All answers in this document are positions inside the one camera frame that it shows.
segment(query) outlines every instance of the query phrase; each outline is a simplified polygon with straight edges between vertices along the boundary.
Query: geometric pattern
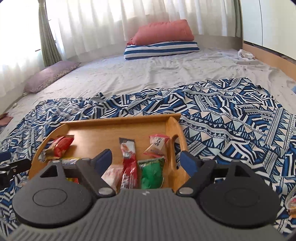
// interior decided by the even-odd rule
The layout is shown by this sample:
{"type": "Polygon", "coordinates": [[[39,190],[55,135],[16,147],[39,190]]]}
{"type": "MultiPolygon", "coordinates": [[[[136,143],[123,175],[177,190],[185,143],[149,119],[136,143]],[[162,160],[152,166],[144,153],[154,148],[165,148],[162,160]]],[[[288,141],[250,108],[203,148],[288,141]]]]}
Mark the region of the geometric pattern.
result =
{"type": "MultiPolygon", "coordinates": [[[[194,156],[221,164],[240,160],[260,175],[281,200],[274,227],[284,235],[292,232],[296,219],[289,218],[286,205],[296,195],[295,116],[247,78],[205,80],[110,98],[98,93],[88,99],[42,101],[3,140],[0,151],[10,151],[11,161],[32,159],[61,121],[162,113],[182,114],[179,123],[194,156]]],[[[178,164],[180,147],[175,148],[178,164]]],[[[19,225],[11,203],[26,181],[27,174],[19,174],[0,191],[0,228],[5,235],[19,225]]]]}

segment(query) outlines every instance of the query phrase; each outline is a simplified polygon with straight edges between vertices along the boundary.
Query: tray handle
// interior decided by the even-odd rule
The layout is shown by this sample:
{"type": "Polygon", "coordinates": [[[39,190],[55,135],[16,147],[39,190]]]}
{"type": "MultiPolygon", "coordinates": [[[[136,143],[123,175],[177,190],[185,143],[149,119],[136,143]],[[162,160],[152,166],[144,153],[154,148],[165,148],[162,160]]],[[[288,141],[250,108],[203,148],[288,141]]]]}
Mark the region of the tray handle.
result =
{"type": "Polygon", "coordinates": [[[35,156],[32,160],[32,166],[29,170],[29,179],[32,179],[39,171],[41,171],[43,168],[46,167],[48,161],[39,161],[39,156],[43,149],[45,148],[46,144],[51,139],[56,139],[58,135],[65,135],[67,134],[69,128],[67,124],[63,124],[56,128],[52,133],[49,134],[49,136],[46,137],[46,139],[41,143],[41,145],[38,147],[37,152],[35,153],[35,156]]]}
{"type": "Polygon", "coordinates": [[[176,192],[188,179],[189,175],[185,170],[180,166],[179,169],[176,167],[176,154],[175,154],[175,141],[179,138],[181,151],[188,151],[186,138],[184,133],[179,125],[179,122],[170,117],[166,123],[166,133],[170,136],[169,152],[168,152],[168,161],[170,162],[170,167],[172,173],[170,174],[171,186],[173,191],[176,192]]]}

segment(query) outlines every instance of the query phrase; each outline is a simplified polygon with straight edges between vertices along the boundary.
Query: wrinkled bed sheet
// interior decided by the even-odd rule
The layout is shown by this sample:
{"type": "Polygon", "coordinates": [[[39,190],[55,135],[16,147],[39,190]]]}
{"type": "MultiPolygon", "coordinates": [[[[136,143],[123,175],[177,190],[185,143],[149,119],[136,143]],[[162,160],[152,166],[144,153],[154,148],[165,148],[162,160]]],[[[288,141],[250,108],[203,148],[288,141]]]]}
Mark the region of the wrinkled bed sheet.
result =
{"type": "Polygon", "coordinates": [[[126,61],[123,56],[84,63],[37,94],[29,94],[9,110],[13,120],[0,134],[2,141],[40,101],[62,97],[92,97],[102,92],[134,93],[147,88],[172,88],[200,80],[247,77],[267,89],[290,113],[296,113],[295,81],[258,60],[239,58],[235,50],[200,52],[126,61]]]}

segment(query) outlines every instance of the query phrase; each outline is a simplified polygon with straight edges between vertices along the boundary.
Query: ribbed gray surface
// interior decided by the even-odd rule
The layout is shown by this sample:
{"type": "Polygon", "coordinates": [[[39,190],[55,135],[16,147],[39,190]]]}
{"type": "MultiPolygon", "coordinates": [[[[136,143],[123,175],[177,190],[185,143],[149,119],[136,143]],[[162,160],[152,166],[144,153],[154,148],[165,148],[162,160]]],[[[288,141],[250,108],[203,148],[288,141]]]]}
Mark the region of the ribbed gray surface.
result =
{"type": "Polygon", "coordinates": [[[99,199],[90,213],[76,223],[59,229],[43,230],[21,225],[9,236],[9,240],[284,240],[271,225],[238,230],[213,222],[192,198],[177,197],[171,189],[153,189],[148,192],[122,190],[116,197],[99,199]]]}

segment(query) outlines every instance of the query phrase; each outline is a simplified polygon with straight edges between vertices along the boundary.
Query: white cabinet door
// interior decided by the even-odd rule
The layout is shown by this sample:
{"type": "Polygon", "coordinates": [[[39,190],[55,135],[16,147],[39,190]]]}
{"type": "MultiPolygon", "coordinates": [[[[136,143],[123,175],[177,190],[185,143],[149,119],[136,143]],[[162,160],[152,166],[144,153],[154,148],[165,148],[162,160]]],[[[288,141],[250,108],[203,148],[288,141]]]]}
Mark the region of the white cabinet door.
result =
{"type": "Polygon", "coordinates": [[[296,59],[296,8],[291,0],[260,0],[263,46],[296,59]]]}
{"type": "Polygon", "coordinates": [[[242,8],[243,38],[262,46],[262,23],[259,0],[240,0],[242,8]]]}

